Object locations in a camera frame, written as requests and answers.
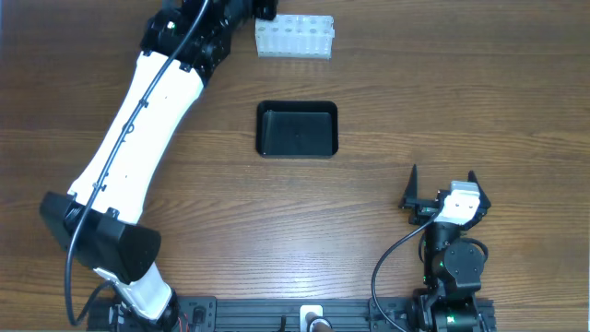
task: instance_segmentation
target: black tray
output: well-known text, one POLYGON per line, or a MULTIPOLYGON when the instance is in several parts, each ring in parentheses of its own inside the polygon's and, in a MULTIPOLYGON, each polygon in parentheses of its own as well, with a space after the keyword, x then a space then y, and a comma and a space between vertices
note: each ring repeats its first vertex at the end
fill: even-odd
POLYGON ((262 101, 256 150, 264 158, 330 158, 338 151, 337 119, 331 101, 262 101))

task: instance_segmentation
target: wooden surface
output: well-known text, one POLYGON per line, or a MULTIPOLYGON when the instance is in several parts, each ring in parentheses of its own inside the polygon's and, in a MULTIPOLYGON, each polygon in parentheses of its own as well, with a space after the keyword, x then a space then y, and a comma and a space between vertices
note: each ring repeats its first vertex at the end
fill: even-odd
MULTIPOLYGON (((160 1, 5 0, 0 40, 0 328, 67 328, 65 253, 38 205, 65 193, 129 87, 160 1)), ((382 252, 414 227, 396 203, 475 170, 493 204, 479 296, 501 331, 585 331, 590 223, 590 3, 290 1, 335 18, 329 61, 258 59, 253 24, 178 127, 141 223, 181 295, 369 298, 382 252), (331 160, 264 160, 255 106, 330 100, 331 160)), ((417 240, 380 274, 421 286, 417 240)), ((77 311, 100 279, 75 264, 77 311)))

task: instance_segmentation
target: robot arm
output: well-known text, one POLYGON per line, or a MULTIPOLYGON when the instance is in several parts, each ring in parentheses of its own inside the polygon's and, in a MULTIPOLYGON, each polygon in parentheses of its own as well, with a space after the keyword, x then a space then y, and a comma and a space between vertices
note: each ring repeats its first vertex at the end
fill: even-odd
POLYGON ((233 31, 252 16, 273 19, 277 7, 276 0, 209 2, 185 0, 148 22, 133 82, 99 150, 67 196, 48 193, 40 207, 64 249, 77 239, 78 261, 109 280, 138 318, 163 330, 176 323, 178 303, 154 263, 159 233, 136 225, 149 182, 176 126, 230 53, 233 31))

